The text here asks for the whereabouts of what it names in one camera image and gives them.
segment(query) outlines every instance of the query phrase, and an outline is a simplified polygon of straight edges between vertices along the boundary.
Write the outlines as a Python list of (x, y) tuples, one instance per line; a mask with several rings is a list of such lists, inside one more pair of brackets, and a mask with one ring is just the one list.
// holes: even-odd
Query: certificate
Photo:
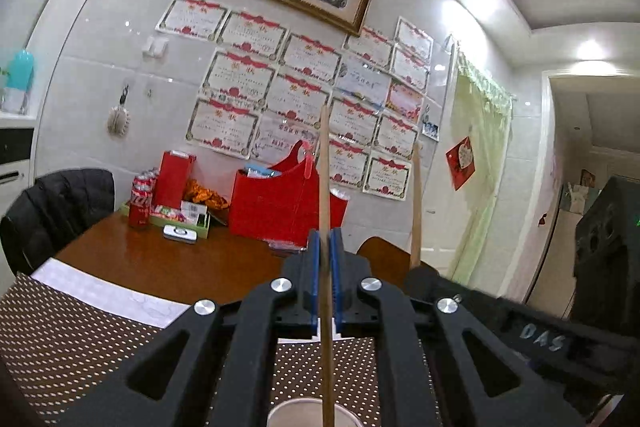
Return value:
[(289, 120), (320, 129), (320, 109), (329, 95), (329, 91), (318, 84), (279, 73), (267, 94), (266, 108)]
[(383, 153), (372, 152), (363, 192), (404, 201), (411, 174), (411, 163), (392, 158)]
[(414, 155), (418, 130), (411, 124), (390, 114), (383, 114), (376, 129), (373, 146), (408, 160)]
[(395, 39), (396, 42), (400, 42), (429, 65), (433, 39), (425, 32), (416, 28), (407, 19), (400, 17), (398, 18), (398, 26), (396, 26)]
[(312, 150), (315, 150), (318, 131), (286, 120), (276, 114), (265, 113), (262, 115), (254, 144), (251, 147), (251, 158), (267, 165), (274, 165), (289, 155), (298, 140), (309, 142)]
[(364, 149), (331, 138), (329, 140), (329, 178), (348, 187), (362, 188), (369, 154)]
[(322, 42), (291, 33), (285, 42), (280, 63), (298, 73), (333, 84), (340, 54)]
[(173, 0), (156, 30), (212, 41), (228, 9), (207, 0)]
[(198, 100), (186, 139), (229, 156), (249, 158), (258, 118), (258, 114), (231, 103)]
[(386, 68), (389, 65), (394, 44), (383, 34), (363, 26), (361, 35), (359, 37), (349, 35), (342, 47), (360, 58)]
[(404, 51), (396, 45), (391, 59), (390, 73), (404, 80), (415, 89), (424, 92), (427, 89), (427, 76), (429, 68), (427, 64), (415, 55)]
[(371, 145), (378, 123), (378, 110), (334, 93), (329, 112), (330, 133), (360, 145)]
[(204, 77), (200, 95), (214, 98), (222, 93), (264, 105), (264, 99), (276, 70), (249, 55), (216, 50)]
[(344, 57), (335, 87), (351, 93), (356, 98), (382, 107), (389, 91), (391, 77), (359, 58)]
[(286, 28), (277, 22), (265, 20), (260, 15), (232, 11), (216, 42), (275, 60), (286, 33)]
[(418, 123), (422, 108), (422, 95), (394, 79), (386, 99), (386, 108), (401, 114), (411, 123)]

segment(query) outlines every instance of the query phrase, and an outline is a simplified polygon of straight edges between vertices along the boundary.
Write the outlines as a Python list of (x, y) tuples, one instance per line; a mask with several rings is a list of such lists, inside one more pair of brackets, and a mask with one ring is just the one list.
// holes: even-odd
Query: white cup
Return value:
[[(334, 405), (335, 427), (362, 427), (357, 416)], [(267, 427), (322, 427), (322, 400), (294, 398), (277, 405), (269, 413)]]

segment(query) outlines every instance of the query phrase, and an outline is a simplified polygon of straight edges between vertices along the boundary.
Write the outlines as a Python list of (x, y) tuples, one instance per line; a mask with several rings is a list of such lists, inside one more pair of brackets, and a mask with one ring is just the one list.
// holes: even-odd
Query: coca-cola can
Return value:
[(129, 200), (129, 226), (143, 229), (149, 224), (151, 213), (151, 191), (144, 184), (134, 181)]

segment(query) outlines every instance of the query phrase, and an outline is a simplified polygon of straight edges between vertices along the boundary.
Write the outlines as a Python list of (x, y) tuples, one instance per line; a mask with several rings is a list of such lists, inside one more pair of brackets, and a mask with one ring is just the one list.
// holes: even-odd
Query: red greeting card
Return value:
[(455, 190), (458, 190), (476, 172), (474, 152), (471, 149), (471, 140), (467, 136), (458, 145), (447, 152), (447, 163), (451, 171), (451, 179)]

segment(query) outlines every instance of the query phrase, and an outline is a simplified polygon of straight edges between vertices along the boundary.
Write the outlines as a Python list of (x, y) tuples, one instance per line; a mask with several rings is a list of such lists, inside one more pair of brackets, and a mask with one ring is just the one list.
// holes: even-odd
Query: metal screw head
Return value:
[(210, 315), (216, 311), (216, 304), (209, 299), (203, 299), (193, 305), (193, 311), (198, 315)]
[(365, 277), (362, 281), (360, 281), (360, 286), (363, 290), (374, 292), (382, 288), (382, 281), (380, 279), (376, 279), (375, 277)]
[(440, 299), (437, 306), (442, 313), (455, 313), (458, 311), (458, 303), (449, 297)]
[(278, 293), (287, 292), (291, 289), (292, 286), (293, 285), (291, 284), (291, 281), (286, 277), (278, 277), (277, 279), (271, 281), (271, 289), (274, 292)]

